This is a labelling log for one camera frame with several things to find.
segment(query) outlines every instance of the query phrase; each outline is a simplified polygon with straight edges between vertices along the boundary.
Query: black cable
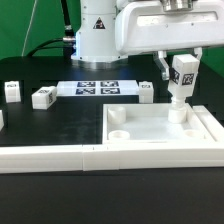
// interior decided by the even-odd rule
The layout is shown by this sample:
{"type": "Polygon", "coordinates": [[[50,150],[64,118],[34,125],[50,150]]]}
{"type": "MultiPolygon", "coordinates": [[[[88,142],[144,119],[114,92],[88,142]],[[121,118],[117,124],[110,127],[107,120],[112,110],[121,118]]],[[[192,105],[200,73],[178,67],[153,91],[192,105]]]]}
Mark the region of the black cable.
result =
{"type": "Polygon", "coordinates": [[[63,48],[71,48],[71,47],[69,47],[69,46],[39,47],[39,48],[35,48],[34,50],[30,51],[27,54],[27,57],[32,57],[37,51],[40,51],[40,50],[63,49],[63,48]]]}
{"type": "Polygon", "coordinates": [[[61,0],[62,12],[64,16],[64,23],[65,23],[65,36],[74,36],[74,31],[72,29],[67,0],[61,0]]]}
{"type": "Polygon", "coordinates": [[[52,44],[52,43],[56,43],[56,42],[62,42],[63,39],[62,38],[56,38],[56,39],[53,39],[53,40],[48,40],[40,45],[38,45],[36,48],[34,48],[32,51],[30,51],[28,54],[27,54],[27,57],[32,57],[33,54],[35,54],[36,51],[38,51],[40,48],[43,48],[45,47],[46,45],[48,44],[52,44]]]}

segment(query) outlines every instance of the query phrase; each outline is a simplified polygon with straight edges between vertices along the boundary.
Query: white platform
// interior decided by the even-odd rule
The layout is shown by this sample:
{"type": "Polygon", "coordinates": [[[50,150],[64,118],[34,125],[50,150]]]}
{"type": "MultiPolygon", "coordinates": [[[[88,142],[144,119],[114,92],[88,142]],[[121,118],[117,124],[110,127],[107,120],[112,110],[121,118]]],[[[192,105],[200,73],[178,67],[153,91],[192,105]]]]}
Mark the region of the white platform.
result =
{"type": "Polygon", "coordinates": [[[173,125],[165,119],[169,104],[122,105],[127,117],[119,128],[131,133],[123,142],[108,140],[118,128],[107,122],[110,106],[104,105],[104,144],[1,147],[0,173],[224,166],[224,128],[203,106],[186,105],[187,122],[173,125]],[[204,139],[183,137],[189,128],[204,139]]]}

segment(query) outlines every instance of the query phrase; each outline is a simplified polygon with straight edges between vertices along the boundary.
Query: black tabletop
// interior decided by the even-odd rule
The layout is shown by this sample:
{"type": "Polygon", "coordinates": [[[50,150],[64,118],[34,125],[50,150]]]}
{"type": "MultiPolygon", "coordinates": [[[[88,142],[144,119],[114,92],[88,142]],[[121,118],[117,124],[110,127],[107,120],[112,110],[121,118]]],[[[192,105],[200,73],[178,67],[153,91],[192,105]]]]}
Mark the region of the black tabletop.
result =
{"type": "MultiPolygon", "coordinates": [[[[57,57],[0,62],[1,108],[8,121],[1,146],[100,144],[102,105],[137,103],[136,96],[60,98],[48,111],[32,109],[41,86],[72,80],[152,81],[155,102],[170,102],[167,82],[150,56],[128,66],[91,71],[57,57]],[[20,81],[22,103],[6,104],[5,81],[20,81]]],[[[200,67],[191,105],[205,105],[223,124],[224,78],[200,67]]],[[[146,169],[0,176],[0,220],[14,223],[210,224],[224,220],[224,169],[146,169]]]]}

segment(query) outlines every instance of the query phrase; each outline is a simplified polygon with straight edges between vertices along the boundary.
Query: green screen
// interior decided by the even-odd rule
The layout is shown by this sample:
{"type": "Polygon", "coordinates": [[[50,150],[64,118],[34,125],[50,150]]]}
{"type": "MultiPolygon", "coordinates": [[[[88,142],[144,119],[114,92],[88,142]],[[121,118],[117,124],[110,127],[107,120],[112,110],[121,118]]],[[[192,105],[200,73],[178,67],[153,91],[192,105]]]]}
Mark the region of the green screen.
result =
{"type": "MultiPolygon", "coordinates": [[[[34,2],[34,0],[0,0],[0,59],[22,55],[34,2]]],[[[77,31],[81,24],[80,1],[67,0],[67,2],[73,29],[77,31]]],[[[61,1],[38,0],[25,55],[39,44],[61,38],[63,35],[61,1]]],[[[44,50],[37,55],[62,55],[62,50],[44,50]]],[[[204,50],[202,61],[224,76],[224,49],[204,50]]]]}

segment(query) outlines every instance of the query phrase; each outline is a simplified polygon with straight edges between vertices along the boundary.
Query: qr code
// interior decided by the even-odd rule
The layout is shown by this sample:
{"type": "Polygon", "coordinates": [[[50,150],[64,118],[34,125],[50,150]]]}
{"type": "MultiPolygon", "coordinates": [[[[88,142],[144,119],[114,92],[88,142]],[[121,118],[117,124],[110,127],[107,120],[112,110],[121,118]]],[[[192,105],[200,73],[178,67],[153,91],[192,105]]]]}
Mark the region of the qr code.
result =
{"type": "Polygon", "coordinates": [[[174,71],[174,76],[172,78],[172,80],[178,84],[179,83],[179,79],[180,79],[180,74],[177,71],[174,71]]]}
{"type": "Polygon", "coordinates": [[[42,89],[42,90],[40,90],[38,93],[47,94],[47,93],[49,93],[49,92],[50,92],[49,90],[44,90],[44,89],[42,89]]]}
{"type": "Polygon", "coordinates": [[[7,85],[7,87],[9,87],[9,88],[16,87],[16,84],[7,85]]]}
{"type": "Polygon", "coordinates": [[[151,88],[151,86],[150,86],[150,85],[141,85],[141,87],[142,87],[143,89],[146,89],[146,88],[151,88]]]}
{"type": "Polygon", "coordinates": [[[77,87],[95,87],[96,82],[78,82],[77,87]]]}
{"type": "Polygon", "coordinates": [[[94,88],[76,90],[76,95],[94,95],[95,93],[96,90],[94,88]]]}
{"type": "Polygon", "coordinates": [[[49,104],[51,104],[53,102],[53,94],[49,94],[49,104]]]}
{"type": "Polygon", "coordinates": [[[120,92],[120,89],[119,88],[103,88],[103,89],[101,89],[101,94],[108,94],[108,95],[110,95],[110,94],[120,94],[121,92],[120,92]]]}
{"type": "Polygon", "coordinates": [[[193,81],[194,81],[194,74],[186,74],[184,75],[182,85],[183,86],[192,85],[193,81]]]}
{"type": "Polygon", "coordinates": [[[100,82],[101,87],[118,87],[118,81],[102,81],[100,82]]]}

